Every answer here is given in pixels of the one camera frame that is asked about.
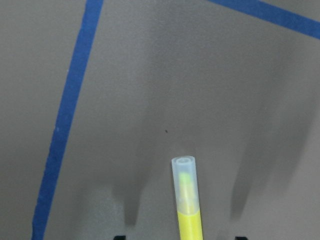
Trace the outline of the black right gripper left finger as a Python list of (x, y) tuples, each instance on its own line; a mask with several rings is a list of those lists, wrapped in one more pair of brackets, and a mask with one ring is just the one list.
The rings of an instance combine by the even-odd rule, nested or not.
[(113, 240), (126, 240), (126, 236), (125, 235), (116, 235)]

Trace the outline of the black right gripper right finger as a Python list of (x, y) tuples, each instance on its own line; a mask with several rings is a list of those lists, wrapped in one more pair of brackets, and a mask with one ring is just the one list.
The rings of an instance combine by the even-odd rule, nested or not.
[(248, 240), (246, 236), (236, 236), (235, 240)]

